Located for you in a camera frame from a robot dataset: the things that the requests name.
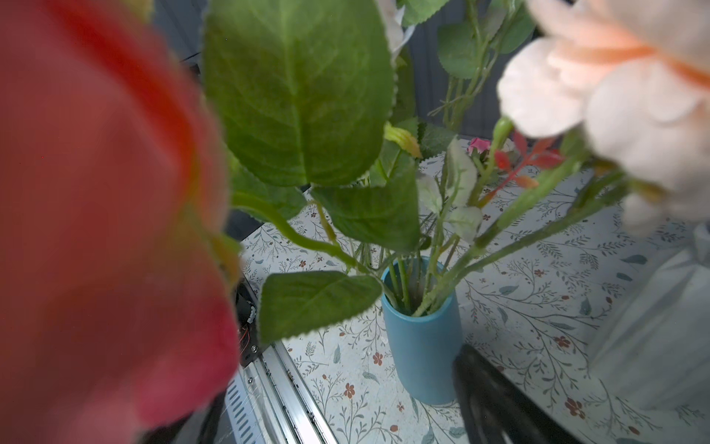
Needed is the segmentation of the white ribbed ceramic vase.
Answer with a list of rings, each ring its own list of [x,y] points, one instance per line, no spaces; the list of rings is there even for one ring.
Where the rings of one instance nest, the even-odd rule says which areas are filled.
[[[645,410],[709,403],[709,226],[659,251],[587,349],[589,372]]]

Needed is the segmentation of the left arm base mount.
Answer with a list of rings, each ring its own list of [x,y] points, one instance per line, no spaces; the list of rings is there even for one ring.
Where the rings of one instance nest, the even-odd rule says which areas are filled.
[[[233,297],[240,326],[240,366],[247,367],[261,355],[257,330],[257,297],[246,279],[240,281],[234,289]]]

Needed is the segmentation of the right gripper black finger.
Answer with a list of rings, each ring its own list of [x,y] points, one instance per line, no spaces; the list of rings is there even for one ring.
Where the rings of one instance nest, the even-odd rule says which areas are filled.
[[[471,443],[578,443],[547,412],[465,344],[452,365],[461,417]]]

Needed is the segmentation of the blue ceramic vase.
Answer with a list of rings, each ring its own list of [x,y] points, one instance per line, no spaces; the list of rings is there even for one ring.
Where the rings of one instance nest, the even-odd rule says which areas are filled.
[[[455,292],[436,312],[412,317],[382,297],[386,334],[402,386],[417,401],[444,405],[456,401],[454,360],[463,345],[462,322]]]

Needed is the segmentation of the pink carnation flower stem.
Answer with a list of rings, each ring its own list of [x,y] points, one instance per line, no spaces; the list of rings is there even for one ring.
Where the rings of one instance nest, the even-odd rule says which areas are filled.
[[[536,25],[523,1],[463,1],[458,22],[440,20],[446,1],[397,1],[403,9],[403,31],[410,38],[397,59],[398,99],[392,120],[418,137],[428,158],[446,149],[460,133],[468,110],[481,92],[491,91],[490,76],[501,57],[530,41]],[[425,91],[432,88],[418,67],[433,65],[425,60],[433,51],[439,68],[435,79],[447,76],[447,92],[440,105],[425,114]]]

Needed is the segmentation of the white rose stem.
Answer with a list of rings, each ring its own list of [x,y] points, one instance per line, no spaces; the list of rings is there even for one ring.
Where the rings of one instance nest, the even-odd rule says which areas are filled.
[[[423,158],[423,154],[418,135],[419,120],[415,116],[412,61],[406,49],[415,27],[402,25],[406,7],[400,7],[396,1],[378,1],[376,5],[385,26],[391,63],[395,68],[396,94],[380,157],[362,182],[371,187],[384,187],[395,177],[397,168],[403,162],[414,164]]]

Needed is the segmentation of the pink coral rose stem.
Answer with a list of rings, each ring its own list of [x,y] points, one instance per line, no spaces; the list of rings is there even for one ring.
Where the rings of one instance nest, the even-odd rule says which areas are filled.
[[[226,151],[149,11],[1,5],[5,443],[134,443],[237,373]]]

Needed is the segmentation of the white peony flower stem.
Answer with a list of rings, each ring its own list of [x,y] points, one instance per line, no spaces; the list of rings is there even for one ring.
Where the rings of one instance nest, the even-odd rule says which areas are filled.
[[[417,314],[438,309],[471,272],[621,205],[628,232],[667,218],[709,218],[709,5],[706,1],[530,1],[542,36],[512,57],[497,83],[510,131],[562,161],[543,171],[469,251],[425,292]],[[610,172],[590,181],[569,213],[495,253],[488,245],[560,181],[595,157]]]

